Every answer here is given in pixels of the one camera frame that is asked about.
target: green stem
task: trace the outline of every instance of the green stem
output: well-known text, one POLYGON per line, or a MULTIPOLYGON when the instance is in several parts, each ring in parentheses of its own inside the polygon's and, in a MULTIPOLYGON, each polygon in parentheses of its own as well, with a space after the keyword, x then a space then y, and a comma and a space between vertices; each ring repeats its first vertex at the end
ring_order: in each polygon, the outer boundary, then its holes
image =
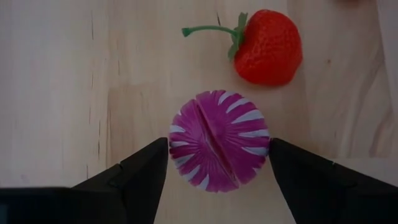
POLYGON ((222 26, 198 26, 198 27, 187 27, 187 28, 182 28, 182 34, 184 37, 189 36, 191 33, 199 31, 199 30, 220 30, 224 31, 227 33, 230 33, 233 36, 238 36, 238 32, 235 30, 231 30, 227 27, 222 27, 222 26))

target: wood grain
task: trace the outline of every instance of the wood grain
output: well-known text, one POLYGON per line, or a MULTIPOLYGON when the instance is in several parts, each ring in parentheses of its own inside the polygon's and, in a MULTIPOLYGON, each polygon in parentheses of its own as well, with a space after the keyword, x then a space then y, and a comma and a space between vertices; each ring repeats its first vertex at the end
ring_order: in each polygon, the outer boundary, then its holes
MULTIPOLYGON (((273 136, 397 183, 375 1, 3 0, 0 29, 1 186, 77 184, 166 136, 185 102, 216 89, 252 100, 273 136), (239 78, 224 33, 180 33, 218 17, 234 27, 261 8, 290 16, 302 36, 287 86, 239 78)), ((235 192, 208 194, 170 163, 156 223, 205 222, 294 221, 270 164, 235 192)))
POLYGON ((393 0, 377 0, 379 9, 379 21, 383 39, 384 54, 386 55, 386 67, 389 77, 389 86, 395 116, 398 116, 398 25, 395 22, 398 2, 393 0))

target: purple ball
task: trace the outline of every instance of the purple ball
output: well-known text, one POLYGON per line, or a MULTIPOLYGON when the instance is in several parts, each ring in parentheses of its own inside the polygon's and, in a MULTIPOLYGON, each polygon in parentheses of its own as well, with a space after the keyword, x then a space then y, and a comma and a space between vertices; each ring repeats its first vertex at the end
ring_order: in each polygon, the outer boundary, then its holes
POLYGON ((256 176, 266 161, 270 137, 253 103, 217 90, 182 106, 169 140, 170 155, 185 179, 209 192, 228 192, 256 176))

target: green sepal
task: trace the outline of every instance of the green sepal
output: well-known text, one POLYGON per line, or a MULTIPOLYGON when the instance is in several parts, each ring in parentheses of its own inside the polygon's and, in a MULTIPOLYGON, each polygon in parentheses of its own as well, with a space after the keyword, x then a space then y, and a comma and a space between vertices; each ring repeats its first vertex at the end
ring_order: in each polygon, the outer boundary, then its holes
POLYGON ((228 58, 232 61, 235 57, 236 52, 239 50, 239 46, 243 43, 243 32, 248 20, 248 14, 241 12, 238 18, 238 26, 234 28, 236 35, 231 34, 232 46, 228 50, 228 58))

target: strawberry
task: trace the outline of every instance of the strawberry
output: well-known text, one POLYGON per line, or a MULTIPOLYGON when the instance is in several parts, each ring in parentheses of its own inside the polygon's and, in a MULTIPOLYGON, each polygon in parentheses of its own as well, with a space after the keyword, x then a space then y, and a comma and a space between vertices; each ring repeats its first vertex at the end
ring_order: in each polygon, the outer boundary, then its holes
POLYGON ((298 69, 302 56, 299 32, 285 15, 271 11, 257 11, 246 24, 248 14, 241 13, 238 26, 183 28, 186 37, 198 30, 221 30, 231 34, 233 45, 228 57, 234 61, 237 73, 255 84, 278 86, 288 84, 298 69))

